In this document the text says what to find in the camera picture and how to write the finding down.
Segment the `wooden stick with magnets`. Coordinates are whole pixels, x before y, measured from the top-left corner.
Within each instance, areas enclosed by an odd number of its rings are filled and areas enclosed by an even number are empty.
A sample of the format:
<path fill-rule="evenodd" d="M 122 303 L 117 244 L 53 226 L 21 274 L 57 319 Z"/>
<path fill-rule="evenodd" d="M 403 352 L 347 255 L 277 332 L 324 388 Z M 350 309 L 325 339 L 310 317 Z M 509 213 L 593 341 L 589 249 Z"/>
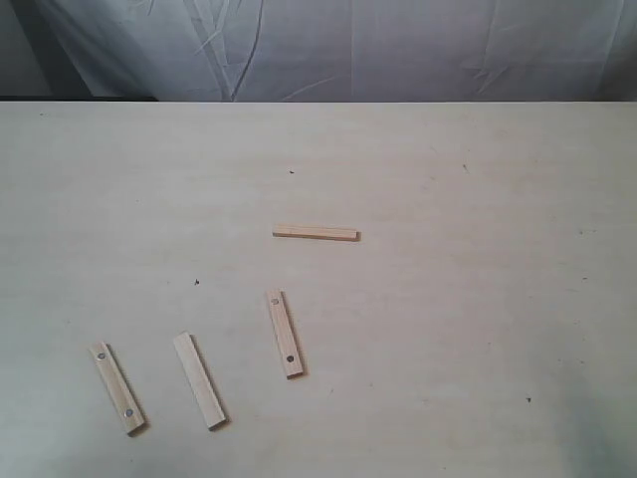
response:
<path fill-rule="evenodd" d="M 304 361 L 288 312 L 285 295 L 281 290 L 269 291 L 267 300 L 285 377 L 293 379 L 302 376 L 305 374 Z"/>

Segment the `plain wooden stick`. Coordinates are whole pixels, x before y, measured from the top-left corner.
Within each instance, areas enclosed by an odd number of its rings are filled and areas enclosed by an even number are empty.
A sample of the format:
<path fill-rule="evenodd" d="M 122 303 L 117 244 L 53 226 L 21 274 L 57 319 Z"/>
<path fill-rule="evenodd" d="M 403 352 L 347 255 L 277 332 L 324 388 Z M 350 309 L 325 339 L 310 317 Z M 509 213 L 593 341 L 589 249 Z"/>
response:
<path fill-rule="evenodd" d="M 228 422 L 228 417 L 201 359 L 193 337 L 184 332 L 173 339 L 186 379 L 202 413 L 206 428 L 215 430 Z"/>

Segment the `white backdrop cloth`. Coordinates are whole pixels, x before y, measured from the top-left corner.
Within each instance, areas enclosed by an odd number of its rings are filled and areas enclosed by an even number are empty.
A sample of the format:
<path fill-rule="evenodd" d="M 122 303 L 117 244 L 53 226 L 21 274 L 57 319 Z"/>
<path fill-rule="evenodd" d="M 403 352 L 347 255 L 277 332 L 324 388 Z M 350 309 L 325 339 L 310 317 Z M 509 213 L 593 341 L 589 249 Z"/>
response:
<path fill-rule="evenodd" d="M 634 101 L 632 1 L 5 1 L 1 94 Z"/>

